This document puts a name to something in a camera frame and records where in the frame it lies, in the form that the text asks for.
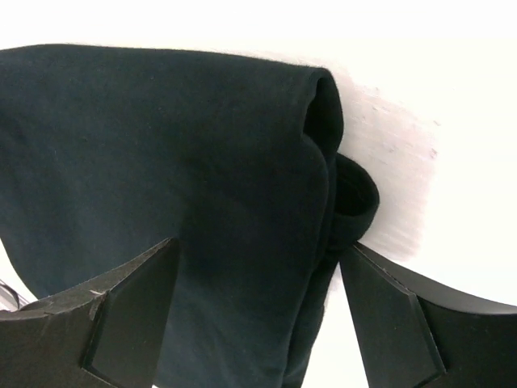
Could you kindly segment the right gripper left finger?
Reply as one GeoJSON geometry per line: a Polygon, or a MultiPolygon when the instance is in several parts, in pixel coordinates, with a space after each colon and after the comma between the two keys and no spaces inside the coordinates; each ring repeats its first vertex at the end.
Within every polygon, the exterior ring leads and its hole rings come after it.
{"type": "Polygon", "coordinates": [[[157,246],[80,285],[1,313],[3,387],[151,387],[179,242],[157,246]]]}

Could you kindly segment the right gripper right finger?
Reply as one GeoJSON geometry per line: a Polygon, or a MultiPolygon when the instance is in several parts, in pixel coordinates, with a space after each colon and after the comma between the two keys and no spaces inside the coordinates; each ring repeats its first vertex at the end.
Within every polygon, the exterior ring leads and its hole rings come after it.
{"type": "Polygon", "coordinates": [[[357,244],[339,260],[370,387],[516,386],[516,308],[357,244]]]}

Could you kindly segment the black t shirt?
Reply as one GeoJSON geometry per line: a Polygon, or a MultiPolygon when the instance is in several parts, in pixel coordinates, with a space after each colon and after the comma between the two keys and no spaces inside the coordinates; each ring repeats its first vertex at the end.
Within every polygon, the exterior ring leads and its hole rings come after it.
{"type": "Polygon", "coordinates": [[[219,53],[1,53],[1,239],[46,297],[166,238],[182,257],[155,382],[299,387],[340,255],[380,198],[338,153],[323,68],[219,53]]]}

